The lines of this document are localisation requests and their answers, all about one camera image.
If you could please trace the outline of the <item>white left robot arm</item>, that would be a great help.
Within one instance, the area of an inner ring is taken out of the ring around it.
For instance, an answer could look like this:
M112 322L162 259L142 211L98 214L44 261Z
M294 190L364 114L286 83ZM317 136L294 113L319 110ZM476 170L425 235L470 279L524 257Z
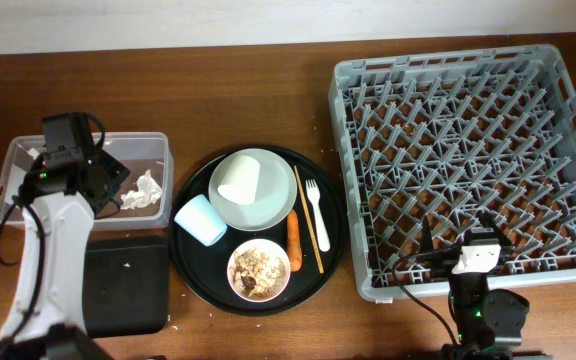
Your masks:
M83 317L85 252L97 214L129 170L107 153L90 113L42 121L45 150L34 160L14 207L25 238L14 300L0 330L0 359L106 359Z

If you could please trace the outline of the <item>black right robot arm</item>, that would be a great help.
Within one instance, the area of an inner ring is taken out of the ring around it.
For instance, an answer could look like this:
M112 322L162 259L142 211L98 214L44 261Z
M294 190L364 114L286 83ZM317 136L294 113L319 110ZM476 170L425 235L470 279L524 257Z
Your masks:
M459 342L445 344L436 359L511 359L522 343L529 301L506 289L490 289L488 277L501 270L514 245L484 213L480 225L445 248L433 245L423 221L420 260L449 285L448 307Z

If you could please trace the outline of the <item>light blue plastic cup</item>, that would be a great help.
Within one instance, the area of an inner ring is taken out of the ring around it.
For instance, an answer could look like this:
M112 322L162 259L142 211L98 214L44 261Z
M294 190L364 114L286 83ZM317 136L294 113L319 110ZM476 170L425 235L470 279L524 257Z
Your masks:
M175 214L174 222L206 247L214 245L227 225L204 195L197 195Z

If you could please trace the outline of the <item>peanut shells and rice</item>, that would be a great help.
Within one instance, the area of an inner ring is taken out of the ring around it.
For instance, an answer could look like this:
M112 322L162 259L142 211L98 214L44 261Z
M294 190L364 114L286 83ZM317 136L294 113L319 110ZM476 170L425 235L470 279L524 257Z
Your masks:
M258 247L235 252L229 275L234 290L252 300L269 299L278 294L288 281L282 259Z

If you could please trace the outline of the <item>white tissue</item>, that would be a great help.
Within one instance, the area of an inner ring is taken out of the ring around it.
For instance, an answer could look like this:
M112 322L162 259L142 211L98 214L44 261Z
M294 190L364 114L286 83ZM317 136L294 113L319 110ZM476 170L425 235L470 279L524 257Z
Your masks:
M162 187L152 177L150 169L137 179L136 186L136 190L129 190L120 196L121 210L141 209L155 204L163 193Z

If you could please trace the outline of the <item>pink bowl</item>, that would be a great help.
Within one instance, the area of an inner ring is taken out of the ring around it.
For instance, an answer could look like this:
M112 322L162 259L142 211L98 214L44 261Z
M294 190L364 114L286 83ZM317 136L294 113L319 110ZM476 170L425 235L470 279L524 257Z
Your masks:
M287 287L290 260L277 243L252 239L238 246L227 263L227 279L236 295L252 303L268 302Z

